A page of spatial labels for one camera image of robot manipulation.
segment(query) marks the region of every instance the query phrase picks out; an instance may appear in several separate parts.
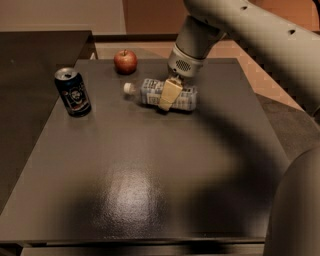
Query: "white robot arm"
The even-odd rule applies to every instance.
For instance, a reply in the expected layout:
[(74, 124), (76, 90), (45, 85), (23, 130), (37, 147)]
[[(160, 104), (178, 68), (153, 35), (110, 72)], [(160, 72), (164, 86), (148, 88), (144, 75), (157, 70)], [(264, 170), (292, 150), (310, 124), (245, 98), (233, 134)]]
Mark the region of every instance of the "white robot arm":
[[(320, 115), (320, 36), (246, 0), (184, 0), (188, 16), (168, 60), (169, 77), (196, 76), (225, 33)], [(273, 202), (264, 256), (320, 255), (320, 147), (294, 160)]]
[(320, 114), (320, 36), (247, 0), (184, 0), (188, 16), (168, 60), (170, 74), (192, 78), (225, 33), (311, 116)]

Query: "red apple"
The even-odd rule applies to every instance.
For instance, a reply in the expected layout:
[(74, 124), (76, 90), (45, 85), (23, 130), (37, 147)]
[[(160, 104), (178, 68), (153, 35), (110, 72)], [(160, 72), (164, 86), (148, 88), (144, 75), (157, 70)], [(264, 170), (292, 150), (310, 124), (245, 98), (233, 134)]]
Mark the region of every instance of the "red apple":
[(119, 74), (130, 75), (133, 73), (138, 64), (136, 54), (130, 50), (122, 50), (116, 53), (113, 58), (116, 71)]

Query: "bottle cap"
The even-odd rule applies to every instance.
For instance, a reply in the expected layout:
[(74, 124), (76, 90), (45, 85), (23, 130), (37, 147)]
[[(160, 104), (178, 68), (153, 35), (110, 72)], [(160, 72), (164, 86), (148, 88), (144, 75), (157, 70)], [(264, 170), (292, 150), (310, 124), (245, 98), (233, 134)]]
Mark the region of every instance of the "bottle cap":
[(123, 86), (124, 93), (131, 95), (132, 94), (132, 86), (133, 86), (132, 83), (125, 83)]

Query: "soda can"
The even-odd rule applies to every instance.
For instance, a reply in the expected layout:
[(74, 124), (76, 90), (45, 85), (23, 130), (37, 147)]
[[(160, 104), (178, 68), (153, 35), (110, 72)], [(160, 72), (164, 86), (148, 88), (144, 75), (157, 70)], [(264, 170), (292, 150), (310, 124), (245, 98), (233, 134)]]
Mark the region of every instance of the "soda can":
[(91, 111), (82, 76), (74, 68), (59, 69), (55, 73), (55, 84), (70, 116), (81, 117)]

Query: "wall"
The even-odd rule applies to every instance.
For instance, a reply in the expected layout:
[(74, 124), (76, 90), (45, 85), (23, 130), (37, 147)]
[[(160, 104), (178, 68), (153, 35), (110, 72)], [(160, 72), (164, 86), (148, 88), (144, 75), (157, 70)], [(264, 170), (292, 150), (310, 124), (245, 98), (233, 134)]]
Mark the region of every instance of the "wall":
[[(252, 0), (309, 30), (318, 30), (312, 0)], [(182, 0), (2, 0), (0, 31), (92, 30), (99, 34), (177, 33)]]

